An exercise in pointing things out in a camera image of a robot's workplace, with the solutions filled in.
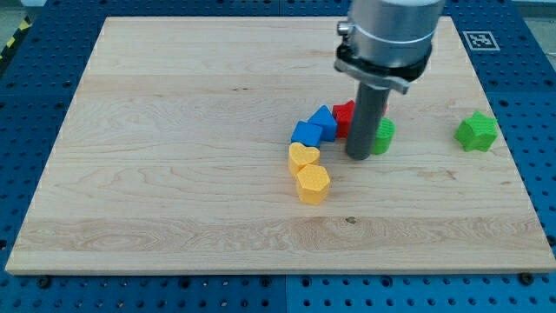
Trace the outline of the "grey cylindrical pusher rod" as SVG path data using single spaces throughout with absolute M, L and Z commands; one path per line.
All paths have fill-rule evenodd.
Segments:
M 360 83 L 355 99 L 345 151 L 354 160 L 365 160 L 373 151 L 390 89 Z

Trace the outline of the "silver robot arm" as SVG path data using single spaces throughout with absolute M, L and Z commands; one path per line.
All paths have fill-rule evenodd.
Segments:
M 424 72 L 443 6 L 443 0 L 354 0 L 337 23 L 334 68 L 359 82 L 346 143 L 352 159 L 372 154 L 390 91 L 406 94 Z

